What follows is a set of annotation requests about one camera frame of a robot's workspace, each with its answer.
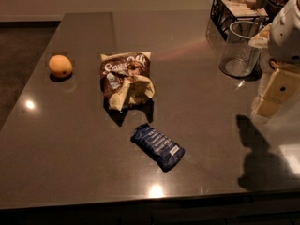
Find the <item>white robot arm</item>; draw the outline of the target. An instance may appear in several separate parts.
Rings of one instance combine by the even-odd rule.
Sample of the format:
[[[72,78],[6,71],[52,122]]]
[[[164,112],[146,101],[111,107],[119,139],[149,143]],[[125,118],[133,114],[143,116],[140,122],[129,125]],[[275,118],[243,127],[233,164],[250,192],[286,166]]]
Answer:
[[[275,70],[260,91],[255,113],[273,116],[300,85],[300,0],[289,0],[274,20],[255,35],[248,45],[267,49],[267,64]]]

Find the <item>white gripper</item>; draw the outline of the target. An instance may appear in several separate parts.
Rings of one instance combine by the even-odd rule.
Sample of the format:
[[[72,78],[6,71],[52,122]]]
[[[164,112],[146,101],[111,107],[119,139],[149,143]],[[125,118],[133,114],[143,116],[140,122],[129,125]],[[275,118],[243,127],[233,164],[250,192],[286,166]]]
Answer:
[[[272,117],[300,87],[300,67],[280,65],[262,78],[253,111],[263,117]]]

